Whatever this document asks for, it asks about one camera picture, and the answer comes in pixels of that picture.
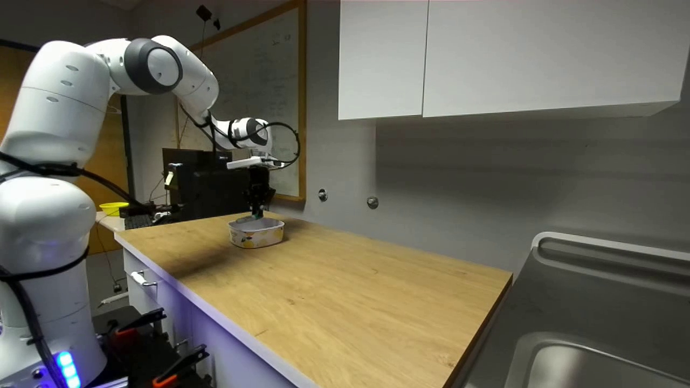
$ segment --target wooden countertop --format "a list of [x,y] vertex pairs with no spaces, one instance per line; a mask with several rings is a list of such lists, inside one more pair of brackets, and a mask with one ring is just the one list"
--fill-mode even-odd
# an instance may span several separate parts
[[303,220],[287,220],[277,246],[240,250],[237,218],[116,242],[298,387],[443,387],[511,279]]

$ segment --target wall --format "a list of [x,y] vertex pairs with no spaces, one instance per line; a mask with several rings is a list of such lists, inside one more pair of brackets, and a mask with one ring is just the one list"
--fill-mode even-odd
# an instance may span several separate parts
[[0,5],[3,41],[41,46],[49,40],[96,41],[129,34],[129,16],[95,0],[21,0]]
[[[337,17],[337,2],[310,0],[309,200],[273,209],[505,271],[519,271],[532,236],[546,228],[690,240],[687,112],[338,124]],[[165,25],[187,37],[198,29],[193,17]],[[175,117],[161,111],[168,101],[141,103],[152,109],[137,111],[134,145],[147,164],[137,164],[135,183],[137,197],[149,197],[161,176],[158,143],[173,145],[164,127]],[[380,209],[368,209],[366,197],[377,197]]]

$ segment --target whiteboard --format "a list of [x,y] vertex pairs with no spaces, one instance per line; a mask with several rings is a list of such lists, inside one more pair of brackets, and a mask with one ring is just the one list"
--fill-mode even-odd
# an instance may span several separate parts
[[[228,37],[213,40],[201,57],[216,74],[220,96],[213,107],[217,120],[258,117],[291,126],[303,150],[303,68],[302,68],[300,8],[249,25]],[[273,126],[273,156],[293,159],[296,137]],[[303,200],[303,156],[284,170],[272,170],[269,185],[283,198]]]

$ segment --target cabinet door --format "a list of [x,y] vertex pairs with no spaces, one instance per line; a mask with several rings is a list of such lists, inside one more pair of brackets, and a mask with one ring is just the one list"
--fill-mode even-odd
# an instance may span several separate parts
[[420,117],[426,0],[343,0],[338,120]]
[[687,16],[687,0],[428,0],[423,114],[651,114],[679,101]]

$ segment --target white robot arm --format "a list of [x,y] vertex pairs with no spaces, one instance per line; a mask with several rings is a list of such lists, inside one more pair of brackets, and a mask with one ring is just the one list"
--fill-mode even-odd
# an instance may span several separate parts
[[251,151],[228,169],[291,164],[267,122],[210,117],[217,81],[173,37],[44,43],[0,145],[0,387],[88,387],[105,366],[82,263],[95,205],[62,172],[93,156],[115,93],[173,93],[216,145]]

